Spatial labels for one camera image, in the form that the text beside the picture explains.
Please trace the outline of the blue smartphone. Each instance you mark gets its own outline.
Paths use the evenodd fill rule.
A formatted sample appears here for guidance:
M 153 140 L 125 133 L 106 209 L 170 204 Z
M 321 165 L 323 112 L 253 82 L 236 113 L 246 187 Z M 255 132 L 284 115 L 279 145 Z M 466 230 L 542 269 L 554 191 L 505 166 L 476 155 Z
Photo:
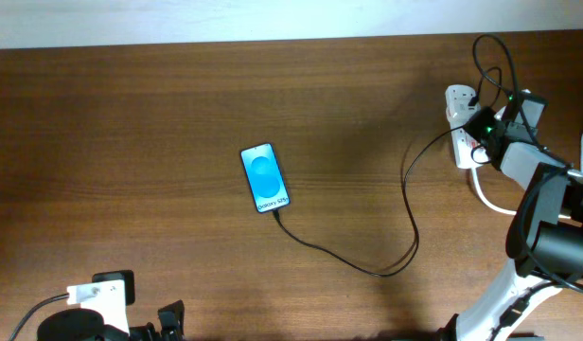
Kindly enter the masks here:
M 242 150 L 240 159 L 258 213 L 274 211 L 291 203 L 272 144 Z

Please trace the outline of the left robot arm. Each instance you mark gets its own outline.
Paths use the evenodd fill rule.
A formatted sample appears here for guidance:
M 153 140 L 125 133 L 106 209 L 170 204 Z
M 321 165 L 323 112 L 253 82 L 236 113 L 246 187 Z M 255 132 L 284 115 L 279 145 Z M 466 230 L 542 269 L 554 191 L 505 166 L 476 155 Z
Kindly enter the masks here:
M 182 341 L 185 305 L 175 301 L 158 311 L 162 330 L 152 323 L 129 332 L 108 325 L 96 311 L 76 308 L 51 315 L 37 330 L 38 341 Z

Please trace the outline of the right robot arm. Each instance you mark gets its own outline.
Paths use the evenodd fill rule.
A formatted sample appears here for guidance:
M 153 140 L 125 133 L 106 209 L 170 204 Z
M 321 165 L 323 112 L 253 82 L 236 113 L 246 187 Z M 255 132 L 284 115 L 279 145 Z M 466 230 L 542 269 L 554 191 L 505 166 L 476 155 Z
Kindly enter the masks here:
M 445 98 L 457 167 L 491 165 L 525 193 L 506 235 L 503 270 L 435 337 L 507 340 L 546 299 L 563 289 L 583 294 L 583 171 L 531 141 L 546 99 L 524 91 L 495 111 L 465 85 L 450 86 Z

